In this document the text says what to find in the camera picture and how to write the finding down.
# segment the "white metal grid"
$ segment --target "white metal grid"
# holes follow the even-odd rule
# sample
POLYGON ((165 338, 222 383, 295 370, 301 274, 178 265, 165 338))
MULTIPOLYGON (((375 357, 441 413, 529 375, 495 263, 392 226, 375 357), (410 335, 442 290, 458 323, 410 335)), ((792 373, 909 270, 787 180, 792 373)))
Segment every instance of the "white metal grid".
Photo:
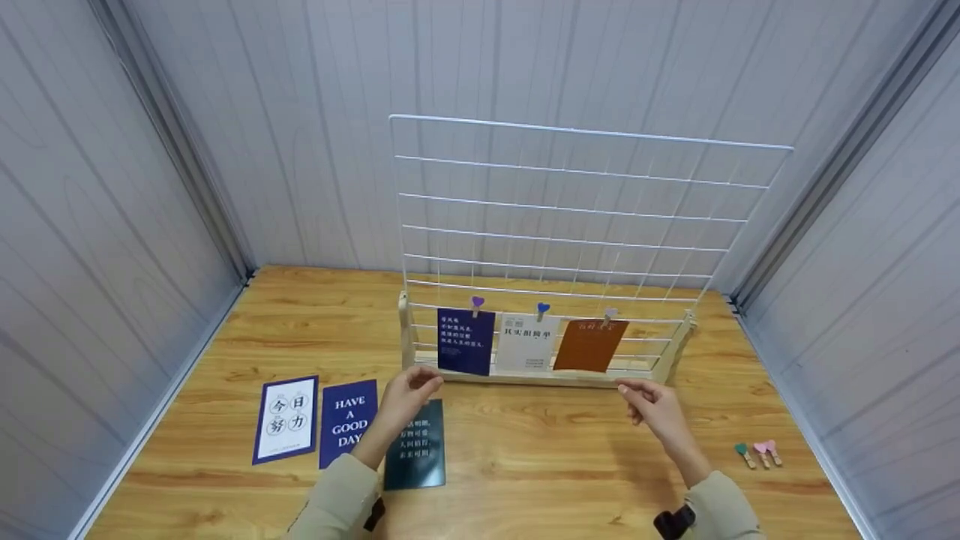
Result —
MULTIPOLYGON (((778 144, 415 114, 392 114, 389 123, 411 307, 468 308, 444 305, 445 289, 597 300, 593 309, 551 310, 566 320, 601 316, 605 303, 614 301, 695 308, 793 151, 778 144), (469 283, 452 276, 469 276, 469 283), (502 277, 503 286, 474 283, 479 277, 502 277), (538 290, 516 278, 566 281, 570 289, 538 290), (602 291, 577 292, 578 281, 602 283, 602 291), (608 294, 612 284, 635 284, 636 292, 608 294), (422 298, 426 287, 436 290, 437 300, 422 298), (665 292, 651 296, 651 290, 665 292)), ((496 305, 484 309, 498 318, 503 313, 496 305)), ((621 348, 653 348, 614 355, 652 366, 683 317, 626 320, 664 325, 660 336, 621 341, 621 348)), ((436 324, 413 326, 423 331, 417 349, 436 350, 436 324), (433 339, 424 338, 430 334, 433 339)))

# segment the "sleeve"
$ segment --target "sleeve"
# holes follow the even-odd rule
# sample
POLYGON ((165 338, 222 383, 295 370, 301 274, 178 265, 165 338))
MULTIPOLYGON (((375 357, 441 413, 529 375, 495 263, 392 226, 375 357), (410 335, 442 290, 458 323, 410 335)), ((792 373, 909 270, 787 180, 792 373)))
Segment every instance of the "sleeve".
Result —
POLYGON ((350 454, 337 457, 310 490, 287 540, 356 538, 376 503, 377 474, 350 454))
POLYGON ((696 514, 684 538, 697 540, 762 540, 759 520, 740 488, 720 471, 690 488, 684 497, 696 514))

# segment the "card with chinese characters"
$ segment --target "card with chinese characters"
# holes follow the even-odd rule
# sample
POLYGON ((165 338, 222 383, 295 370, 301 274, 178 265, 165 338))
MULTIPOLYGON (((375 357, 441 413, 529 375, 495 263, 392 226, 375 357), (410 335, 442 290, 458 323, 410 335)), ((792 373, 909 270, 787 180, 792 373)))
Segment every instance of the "card with chinese characters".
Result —
POLYGON ((360 380, 324 388, 320 414, 320 468, 346 454, 367 432, 376 416, 376 380, 360 380))
POLYGON ((387 449, 383 490, 446 484, 444 403, 429 401, 387 449))
POLYGON ((553 369, 582 369, 606 373, 616 346, 620 344, 628 321, 610 321, 603 328, 603 319, 570 321, 560 342, 553 369))
POLYGON ((495 319, 492 311, 437 309, 437 367, 489 375, 495 319))
POLYGON ((317 376, 263 385, 256 422, 253 465, 317 448, 317 376))
POLYGON ((549 371, 560 320, 544 316, 537 321, 537 315, 526 313, 500 315, 496 372, 549 371))

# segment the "wooden desk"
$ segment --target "wooden desk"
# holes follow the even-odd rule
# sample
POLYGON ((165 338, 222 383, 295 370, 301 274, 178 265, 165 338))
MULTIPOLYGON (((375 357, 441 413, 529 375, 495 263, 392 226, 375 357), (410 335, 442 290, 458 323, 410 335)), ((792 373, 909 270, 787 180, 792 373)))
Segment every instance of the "wooden desk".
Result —
MULTIPOLYGON (((321 385, 376 378, 382 391, 399 365, 400 284, 393 273, 261 270, 88 537, 282 534, 318 456, 251 466, 261 385, 319 374, 321 385)), ((714 466, 771 538, 857 538, 723 299, 709 293, 697 313, 675 384, 714 466), (782 469, 750 471, 732 448, 770 438, 782 469)), ((440 397, 447 484, 387 494, 384 538, 655 538, 654 516, 683 496, 614 391, 449 383, 440 397)))

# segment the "hand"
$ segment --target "hand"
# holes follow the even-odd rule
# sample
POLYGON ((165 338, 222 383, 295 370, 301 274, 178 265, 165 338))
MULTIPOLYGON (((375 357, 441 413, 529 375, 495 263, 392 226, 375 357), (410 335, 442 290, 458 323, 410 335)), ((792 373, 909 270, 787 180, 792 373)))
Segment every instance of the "hand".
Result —
POLYGON ((686 424, 676 392, 647 379, 617 379, 616 383, 627 402, 627 416, 634 426, 645 423, 650 428, 677 464, 686 486, 693 487, 709 476, 713 468, 686 424))
POLYGON ((387 383, 373 422, 350 454, 376 470, 390 444, 443 384, 440 371, 432 367, 413 366, 397 374, 387 383))

